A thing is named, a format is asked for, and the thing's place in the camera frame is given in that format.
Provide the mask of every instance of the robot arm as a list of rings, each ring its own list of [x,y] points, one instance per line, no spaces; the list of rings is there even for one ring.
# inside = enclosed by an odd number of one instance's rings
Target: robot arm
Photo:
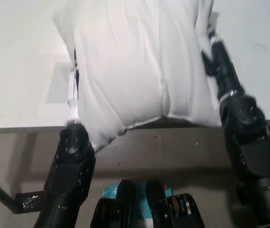
[[[260,225],[270,224],[270,128],[253,97],[245,94],[223,42],[210,29],[212,57],[203,54],[206,72],[215,76],[227,151],[244,183]]]

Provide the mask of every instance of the table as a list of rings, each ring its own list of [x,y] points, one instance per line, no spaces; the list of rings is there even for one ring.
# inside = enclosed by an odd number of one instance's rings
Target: table
[[[0,0],[0,132],[62,128],[71,67],[52,22],[68,0]],[[215,0],[212,20],[270,121],[270,0]]]

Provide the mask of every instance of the white pillow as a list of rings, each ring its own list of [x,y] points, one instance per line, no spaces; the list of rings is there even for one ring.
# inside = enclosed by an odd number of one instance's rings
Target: white pillow
[[[213,0],[72,0],[54,15],[79,69],[79,116],[98,149],[162,116],[221,125],[206,76]]]

